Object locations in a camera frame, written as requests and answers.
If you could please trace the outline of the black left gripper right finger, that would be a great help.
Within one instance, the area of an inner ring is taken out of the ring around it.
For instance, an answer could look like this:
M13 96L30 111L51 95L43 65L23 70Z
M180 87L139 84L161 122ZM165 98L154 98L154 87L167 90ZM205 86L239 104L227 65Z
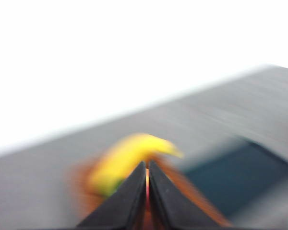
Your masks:
M149 162L149 197L155 228L219 228L167 177L155 161Z

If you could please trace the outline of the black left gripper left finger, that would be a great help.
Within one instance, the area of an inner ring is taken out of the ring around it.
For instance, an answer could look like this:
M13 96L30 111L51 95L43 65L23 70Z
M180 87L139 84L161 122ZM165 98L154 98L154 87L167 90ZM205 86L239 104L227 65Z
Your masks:
M141 228L146 204L146 167L140 162L117 191L78 228Z

